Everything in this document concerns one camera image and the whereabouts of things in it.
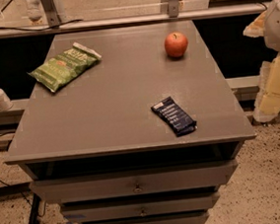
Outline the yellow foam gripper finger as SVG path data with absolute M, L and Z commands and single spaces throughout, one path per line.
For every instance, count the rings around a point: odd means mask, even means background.
M 271 62 L 263 61 L 259 70 L 253 117 L 265 123 L 280 113 L 280 53 Z

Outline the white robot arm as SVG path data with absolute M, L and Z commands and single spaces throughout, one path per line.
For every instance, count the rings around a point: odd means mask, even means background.
M 270 122 L 280 113 L 280 0 L 272 0 L 266 11 L 244 28 L 244 35 L 263 37 L 266 47 L 277 52 L 271 62 L 261 64 L 259 93 L 254 103 L 254 119 Z

